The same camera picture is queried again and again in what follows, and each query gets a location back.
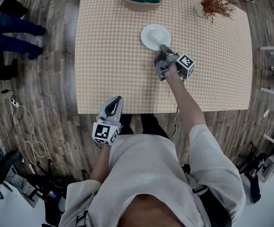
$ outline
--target wooden floor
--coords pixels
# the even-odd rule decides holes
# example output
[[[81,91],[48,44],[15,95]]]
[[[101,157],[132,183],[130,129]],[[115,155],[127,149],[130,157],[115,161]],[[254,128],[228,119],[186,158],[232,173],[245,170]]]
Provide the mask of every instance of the wooden floor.
[[[17,34],[32,43],[44,46],[44,53],[36,61],[27,56],[8,53],[6,60],[13,57],[19,60],[17,79],[0,81],[0,91],[15,90],[21,103],[33,114],[35,122],[34,139],[45,143],[47,156],[39,159],[46,164],[53,160],[53,170],[62,175],[72,175],[82,180],[81,170],[90,174],[100,152],[91,139],[92,125],[96,115],[78,115],[75,96],[74,51],[76,23],[79,0],[19,0],[27,8],[27,19],[45,26],[48,34],[44,38]],[[262,132],[259,119],[270,107],[267,121],[262,121],[263,131],[274,131],[273,96],[259,90],[260,87],[273,87],[274,80],[270,65],[274,65],[274,56],[259,51],[259,46],[274,45],[274,0],[257,0],[255,4],[236,0],[247,12],[253,48],[253,83],[248,110],[205,113],[207,125],[218,140],[225,155],[234,163],[239,162],[239,153],[249,152],[249,143],[261,147]],[[2,141],[11,127],[13,108],[10,104],[12,93],[0,96],[0,135]],[[168,135],[174,131],[174,113],[158,114],[157,118]],[[189,147],[187,136],[182,130],[179,117],[179,130],[173,141],[176,145],[180,163],[188,161]],[[15,127],[5,144],[7,151],[20,150],[26,159],[24,169],[28,170],[24,142],[29,140],[32,122],[26,113],[22,121],[14,119]],[[140,116],[134,115],[132,128],[141,132]],[[270,145],[265,141],[264,150]],[[39,154],[39,145],[35,145]]]

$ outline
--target hand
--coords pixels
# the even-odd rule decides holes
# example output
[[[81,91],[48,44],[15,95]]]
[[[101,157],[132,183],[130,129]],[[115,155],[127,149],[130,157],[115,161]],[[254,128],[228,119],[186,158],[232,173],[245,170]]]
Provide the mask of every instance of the hand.
[[[170,64],[169,70],[164,73],[164,76],[167,79],[167,78],[170,78],[170,77],[176,76],[176,75],[179,77],[179,75],[177,73],[177,66],[176,66],[176,64],[174,62],[172,62]]]

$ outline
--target checkered tablecloth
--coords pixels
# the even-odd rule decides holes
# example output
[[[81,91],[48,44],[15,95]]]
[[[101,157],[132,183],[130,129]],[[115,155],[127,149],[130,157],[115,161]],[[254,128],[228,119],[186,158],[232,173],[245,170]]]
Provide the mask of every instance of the checkered tablecloth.
[[[156,10],[134,12],[122,0],[81,0],[75,81],[78,112],[96,114],[109,98],[122,96],[123,113],[171,113],[174,96],[154,70],[154,52],[141,30],[160,24],[171,33],[170,48],[195,63],[185,86],[203,111],[248,109],[252,48],[247,14],[217,16],[209,24],[194,11],[198,0],[164,0]]]

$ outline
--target basket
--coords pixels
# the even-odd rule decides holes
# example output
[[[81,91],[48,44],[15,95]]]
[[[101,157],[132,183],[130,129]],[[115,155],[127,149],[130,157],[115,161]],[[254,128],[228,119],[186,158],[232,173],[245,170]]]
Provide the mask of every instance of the basket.
[[[132,11],[147,12],[147,11],[151,11],[158,8],[162,4],[163,0],[161,0],[158,3],[143,3],[143,2],[134,2],[130,0],[123,0],[123,2],[124,2],[124,6],[126,6],[128,9]]]

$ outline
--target white cable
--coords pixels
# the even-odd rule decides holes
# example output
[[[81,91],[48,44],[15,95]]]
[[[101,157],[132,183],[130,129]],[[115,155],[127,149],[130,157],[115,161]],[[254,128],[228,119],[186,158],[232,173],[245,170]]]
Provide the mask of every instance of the white cable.
[[[272,101],[271,101],[271,103],[270,103],[270,105],[269,105],[269,107],[268,107],[268,110],[270,111],[270,107],[271,107],[271,105],[273,104],[273,102],[274,102],[274,98],[272,99]],[[262,137],[264,136],[264,132],[263,132],[263,126],[262,126],[262,124],[261,124],[261,119],[263,119],[264,117],[261,117],[260,119],[259,119],[259,124],[260,124],[260,126],[261,126],[261,132],[262,132]],[[273,136],[273,133],[271,132],[272,130],[270,130],[270,131],[268,131],[267,132],[267,136],[269,136],[269,137],[272,137]],[[263,141],[262,141],[262,144],[261,144],[261,149],[259,150],[259,153],[261,153],[261,151],[262,151],[262,149],[263,149],[263,143],[264,143],[264,141],[266,140],[266,138],[264,137],[264,139],[263,139]]]
[[[32,119],[33,130],[32,130],[32,133],[31,133],[31,141],[26,141],[26,142],[25,142],[25,151],[26,151],[26,154],[27,154],[27,156],[28,156],[30,162],[31,162],[33,165],[36,165],[37,159],[36,159],[36,156],[35,156],[35,155],[37,155],[37,156],[40,157],[40,158],[46,157],[46,155],[47,155],[46,147],[44,146],[43,143],[41,143],[41,142],[39,142],[39,141],[37,141],[37,140],[34,140],[34,141],[33,141],[33,134],[34,134],[34,128],[35,128],[35,126],[34,126],[34,120],[33,120],[32,114],[31,114],[30,110],[29,110],[28,108],[26,108],[25,106],[20,105],[20,107],[25,108],[25,109],[30,113],[30,116],[31,116],[31,119]],[[36,152],[36,150],[34,149],[34,144],[35,144],[35,143],[39,143],[39,144],[41,144],[41,145],[43,146],[43,149],[44,149],[44,155],[43,155],[43,156],[40,156],[40,155]],[[31,146],[31,148],[32,148],[33,157],[34,157],[34,162],[33,162],[33,161],[31,160],[31,158],[29,157],[29,154],[28,154],[28,152],[27,152],[26,144],[30,144],[30,146]]]

